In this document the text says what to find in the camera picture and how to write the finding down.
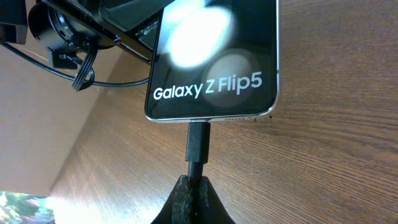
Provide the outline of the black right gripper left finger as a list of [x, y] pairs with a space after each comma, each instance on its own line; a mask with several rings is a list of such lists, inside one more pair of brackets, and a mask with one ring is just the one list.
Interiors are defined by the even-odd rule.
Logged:
[[193, 197], [190, 180], [181, 175], [174, 185], [168, 199], [152, 224], [189, 224], [192, 223]]

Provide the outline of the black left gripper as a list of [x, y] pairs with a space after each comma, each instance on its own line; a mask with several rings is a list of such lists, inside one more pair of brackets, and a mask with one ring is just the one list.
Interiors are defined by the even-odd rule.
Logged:
[[155, 14], [174, 0], [1, 1], [1, 42], [24, 45], [27, 35], [60, 60], [52, 65], [76, 69], [67, 54], [118, 47], [150, 64], [153, 50], [142, 40]]

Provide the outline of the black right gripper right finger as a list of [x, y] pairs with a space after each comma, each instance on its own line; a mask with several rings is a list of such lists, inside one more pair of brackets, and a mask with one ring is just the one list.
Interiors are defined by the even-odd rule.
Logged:
[[208, 177], [202, 177], [194, 194], [194, 223], [235, 224]]

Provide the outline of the black Galaxy flip phone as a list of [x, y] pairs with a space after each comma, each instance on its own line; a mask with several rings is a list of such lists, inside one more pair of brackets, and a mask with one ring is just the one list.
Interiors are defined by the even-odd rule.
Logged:
[[155, 122], [270, 115], [280, 99], [278, 0], [178, 0], [161, 12], [145, 115]]

